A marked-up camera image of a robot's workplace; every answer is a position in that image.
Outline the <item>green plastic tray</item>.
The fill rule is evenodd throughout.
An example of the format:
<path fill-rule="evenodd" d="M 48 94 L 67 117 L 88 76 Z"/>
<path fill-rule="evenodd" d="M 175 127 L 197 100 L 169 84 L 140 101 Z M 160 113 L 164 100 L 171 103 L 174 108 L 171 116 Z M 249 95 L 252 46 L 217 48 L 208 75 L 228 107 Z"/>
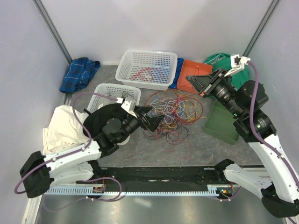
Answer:
<path fill-rule="evenodd" d="M 233 125 L 234 121 L 233 115 L 216 100 L 203 127 L 203 132 L 234 145 L 240 137 Z"/>

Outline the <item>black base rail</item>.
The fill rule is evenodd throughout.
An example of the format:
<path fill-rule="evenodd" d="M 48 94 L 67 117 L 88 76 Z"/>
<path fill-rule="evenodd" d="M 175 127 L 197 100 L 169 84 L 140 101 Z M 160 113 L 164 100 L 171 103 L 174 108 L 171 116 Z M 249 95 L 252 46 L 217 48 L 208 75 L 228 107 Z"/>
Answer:
<path fill-rule="evenodd" d="M 112 177 L 122 189 L 203 190 L 208 185 L 231 189 L 233 184 L 219 177 L 212 167 L 127 167 L 102 168 L 92 179 Z"/>

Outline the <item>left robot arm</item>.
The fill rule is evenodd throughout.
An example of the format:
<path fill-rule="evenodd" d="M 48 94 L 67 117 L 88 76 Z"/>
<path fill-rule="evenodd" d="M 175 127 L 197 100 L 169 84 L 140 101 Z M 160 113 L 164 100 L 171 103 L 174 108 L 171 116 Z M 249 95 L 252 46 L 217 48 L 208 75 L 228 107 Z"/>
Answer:
<path fill-rule="evenodd" d="M 103 173 L 97 160 L 111 155 L 138 128 L 156 131 L 164 115 L 149 115 L 152 106 L 135 106 L 131 112 L 120 104 L 106 105 L 89 114 L 83 123 L 88 142 L 64 152 L 30 155 L 20 169 L 21 184 L 28 198 L 68 182 L 99 183 Z"/>

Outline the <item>black hat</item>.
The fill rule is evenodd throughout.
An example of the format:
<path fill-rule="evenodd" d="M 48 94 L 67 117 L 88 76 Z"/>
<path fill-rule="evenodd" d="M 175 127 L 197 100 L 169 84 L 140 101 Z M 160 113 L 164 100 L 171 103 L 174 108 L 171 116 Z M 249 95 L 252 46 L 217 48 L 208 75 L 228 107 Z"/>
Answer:
<path fill-rule="evenodd" d="M 105 105 L 84 120 L 83 134 L 91 136 L 100 148 L 114 147 L 131 135 L 133 119 L 121 104 Z"/>

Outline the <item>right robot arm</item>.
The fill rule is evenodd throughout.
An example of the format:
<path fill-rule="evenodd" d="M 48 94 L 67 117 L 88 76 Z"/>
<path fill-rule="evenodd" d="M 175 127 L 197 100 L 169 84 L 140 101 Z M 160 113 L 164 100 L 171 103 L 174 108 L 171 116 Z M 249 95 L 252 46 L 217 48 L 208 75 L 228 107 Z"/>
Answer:
<path fill-rule="evenodd" d="M 299 175 L 285 155 L 272 121 L 261 109 L 269 99 L 265 89 L 258 80 L 246 81 L 236 89 L 229 79 L 224 69 L 204 76 L 186 76 L 201 97 L 214 97 L 233 115 L 236 131 L 258 155 L 270 178 L 254 175 L 230 159 L 215 166 L 214 178 L 218 183 L 233 182 L 251 192 L 277 218 L 296 217 Z"/>

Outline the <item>large white plastic basket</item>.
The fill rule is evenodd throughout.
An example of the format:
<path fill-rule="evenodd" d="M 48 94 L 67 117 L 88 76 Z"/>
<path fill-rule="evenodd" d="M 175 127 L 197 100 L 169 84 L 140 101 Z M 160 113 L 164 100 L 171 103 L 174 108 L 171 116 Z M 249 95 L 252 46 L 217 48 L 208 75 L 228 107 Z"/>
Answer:
<path fill-rule="evenodd" d="M 124 85 L 165 91 L 175 77 L 178 56 L 172 52 L 127 50 L 115 79 Z"/>

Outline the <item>grey cloth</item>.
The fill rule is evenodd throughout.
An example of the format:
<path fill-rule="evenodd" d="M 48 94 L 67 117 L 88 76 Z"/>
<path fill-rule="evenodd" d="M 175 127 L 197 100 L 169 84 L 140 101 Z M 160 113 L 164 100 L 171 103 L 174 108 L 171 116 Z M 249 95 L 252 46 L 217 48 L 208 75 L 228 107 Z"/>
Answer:
<path fill-rule="evenodd" d="M 126 97 L 132 97 L 133 95 L 129 91 L 116 91 L 113 93 L 107 93 L 106 96 L 111 97 L 111 98 L 126 98 Z M 99 103 L 102 103 L 103 105 L 109 105 L 109 104 L 114 104 L 116 101 L 107 99 L 107 98 L 100 98 Z"/>

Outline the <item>blue plaid cloth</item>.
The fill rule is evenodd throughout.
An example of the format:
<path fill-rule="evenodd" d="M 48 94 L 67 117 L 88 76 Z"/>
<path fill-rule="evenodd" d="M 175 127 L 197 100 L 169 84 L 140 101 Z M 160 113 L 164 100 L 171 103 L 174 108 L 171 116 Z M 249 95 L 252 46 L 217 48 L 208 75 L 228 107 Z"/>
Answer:
<path fill-rule="evenodd" d="M 65 71 L 59 90 L 62 93 L 74 93 L 86 88 L 100 66 L 100 61 L 88 57 L 74 59 Z"/>

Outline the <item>orange plastic tray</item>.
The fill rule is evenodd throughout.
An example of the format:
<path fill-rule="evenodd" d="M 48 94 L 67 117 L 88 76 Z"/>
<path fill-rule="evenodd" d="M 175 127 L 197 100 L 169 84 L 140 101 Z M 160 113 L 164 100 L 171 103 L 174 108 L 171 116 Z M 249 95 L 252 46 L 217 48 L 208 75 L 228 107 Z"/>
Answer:
<path fill-rule="evenodd" d="M 213 66 L 185 59 L 177 81 L 177 89 L 198 94 L 196 89 L 186 80 L 186 76 L 203 76 L 212 72 Z"/>

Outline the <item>green cloth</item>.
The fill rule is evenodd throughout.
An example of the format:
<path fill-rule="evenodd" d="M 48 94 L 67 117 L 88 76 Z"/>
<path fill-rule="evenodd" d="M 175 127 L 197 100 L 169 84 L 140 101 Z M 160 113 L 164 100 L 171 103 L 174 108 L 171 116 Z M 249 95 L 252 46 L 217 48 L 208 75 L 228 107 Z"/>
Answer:
<path fill-rule="evenodd" d="M 230 54 L 218 53 L 211 55 L 205 59 L 204 64 L 211 65 L 213 67 L 212 71 L 215 71 L 219 68 L 229 71 L 231 69 Z M 249 80 L 249 69 L 246 66 L 242 71 L 232 76 L 231 84 L 237 89 L 240 89 L 240 87 Z"/>

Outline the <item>right corner aluminium post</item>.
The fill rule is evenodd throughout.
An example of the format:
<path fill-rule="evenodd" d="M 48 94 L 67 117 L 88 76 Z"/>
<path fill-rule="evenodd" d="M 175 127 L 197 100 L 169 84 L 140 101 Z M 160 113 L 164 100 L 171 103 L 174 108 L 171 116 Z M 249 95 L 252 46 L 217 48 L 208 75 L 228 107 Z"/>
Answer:
<path fill-rule="evenodd" d="M 270 21 L 271 17 L 274 15 L 276 8 L 278 7 L 281 0 L 271 0 L 269 6 L 267 7 L 263 17 L 261 18 L 257 28 L 255 29 L 247 47 L 243 52 L 243 56 L 249 57 L 251 51 L 253 50 L 255 44 L 257 43 L 258 39 L 261 37 L 262 32 L 266 28 L 268 22 Z"/>

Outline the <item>small white plastic basket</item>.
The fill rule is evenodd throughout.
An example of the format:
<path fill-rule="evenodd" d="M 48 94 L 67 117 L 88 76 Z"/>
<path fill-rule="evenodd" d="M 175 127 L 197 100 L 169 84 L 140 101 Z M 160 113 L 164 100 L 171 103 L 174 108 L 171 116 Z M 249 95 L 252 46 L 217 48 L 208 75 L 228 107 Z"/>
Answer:
<path fill-rule="evenodd" d="M 138 88 L 129 87 L 129 86 L 120 85 L 120 84 L 99 84 L 94 91 L 96 94 L 92 96 L 91 101 L 90 101 L 87 109 L 85 110 L 85 113 L 86 113 L 85 119 L 88 117 L 89 114 L 95 112 L 97 109 L 100 109 L 104 106 L 102 103 L 99 103 L 100 98 L 107 98 L 107 99 L 116 101 L 116 103 L 117 103 L 116 98 L 111 98 L 111 97 L 106 96 L 107 93 L 113 93 L 116 91 L 131 92 L 133 95 L 133 99 L 136 101 L 136 106 L 138 105 L 140 95 L 141 95 L 141 91 Z M 133 128 L 133 132 L 137 128 L 139 128 L 140 125 L 138 124 L 137 118 L 134 117 L 133 124 L 131 126 Z M 117 148 L 119 144 L 117 144 L 114 147 L 102 148 L 102 149 Z"/>

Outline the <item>left corner aluminium post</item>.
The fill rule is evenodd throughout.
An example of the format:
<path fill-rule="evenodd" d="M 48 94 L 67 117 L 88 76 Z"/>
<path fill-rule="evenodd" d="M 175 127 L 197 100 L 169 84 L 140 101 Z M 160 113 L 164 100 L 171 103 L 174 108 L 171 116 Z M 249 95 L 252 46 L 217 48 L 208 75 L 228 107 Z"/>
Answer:
<path fill-rule="evenodd" d="M 42 19 L 44 20 L 48 30 L 50 31 L 50 33 L 52 34 L 55 42 L 57 43 L 59 49 L 61 50 L 63 56 L 65 57 L 66 61 L 68 64 L 71 63 L 72 61 L 72 57 L 69 53 L 69 51 L 67 50 L 67 47 L 65 45 L 65 43 L 63 42 L 53 20 L 50 17 L 50 14 L 48 13 L 45 5 L 43 4 L 42 0 L 32 0 L 35 7 L 37 8 L 38 12 L 40 13 Z"/>

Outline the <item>corner aluminium post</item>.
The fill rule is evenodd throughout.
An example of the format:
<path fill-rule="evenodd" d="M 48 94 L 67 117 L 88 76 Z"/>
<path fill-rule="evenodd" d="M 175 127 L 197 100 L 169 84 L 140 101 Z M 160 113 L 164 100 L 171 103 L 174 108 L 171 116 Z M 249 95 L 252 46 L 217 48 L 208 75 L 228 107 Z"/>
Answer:
<path fill-rule="evenodd" d="M 50 17 L 50 14 L 48 13 L 45 5 L 43 4 L 42 0 L 32 0 L 35 7 L 37 8 L 38 12 L 40 13 L 42 19 L 44 20 L 48 30 L 50 31 L 50 33 L 52 34 L 55 42 L 57 43 L 59 49 L 61 50 L 63 56 L 65 57 L 66 61 L 68 64 L 71 63 L 72 61 L 72 57 L 69 53 L 69 51 L 67 50 L 67 47 L 65 45 L 65 43 L 63 42 L 53 20 Z"/>
<path fill-rule="evenodd" d="M 267 7 L 263 17 L 261 18 L 257 28 L 255 29 L 247 47 L 243 52 L 243 56 L 249 57 L 251 51 L 253 50 L 255 44 L 257 43 L 258 39 L 261 37 L 262 32 L 266 28 L 268 22 L 270 21 L 271 17 L 274 15 L 276 8 L 278 7 L 281 0 L 271 0 L 269 6 Z"/>

